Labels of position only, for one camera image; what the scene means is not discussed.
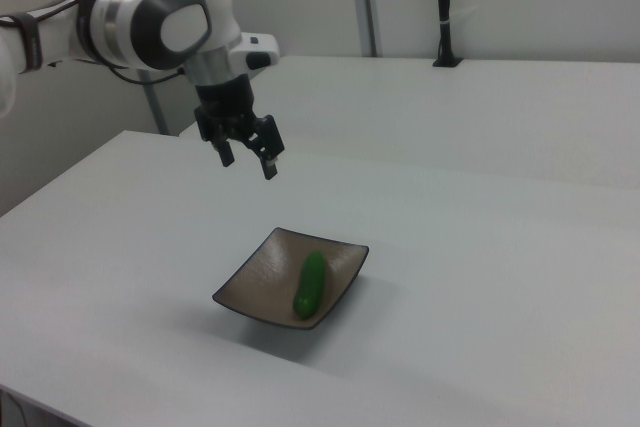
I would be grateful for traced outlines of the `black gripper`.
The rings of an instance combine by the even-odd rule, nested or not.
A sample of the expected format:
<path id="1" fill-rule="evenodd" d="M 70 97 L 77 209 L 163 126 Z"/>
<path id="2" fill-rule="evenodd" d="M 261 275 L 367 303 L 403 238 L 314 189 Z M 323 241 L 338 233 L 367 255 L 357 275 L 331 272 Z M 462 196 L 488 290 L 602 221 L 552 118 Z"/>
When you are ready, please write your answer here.
<path id="1" fill-rule="evenodd" d="M 254 94 L 248 74 L 218 85 L 196 86 L 200 101 L 194 110 L 200 136 L 218 153 L 224 167 L 235 157 L 228 138 L 248 140 L 247 148 L 260 160 L 264 178 L 277 175 L 277 158 L 285 146 L 273 116 L 258 118 L 253 111 Z"/>

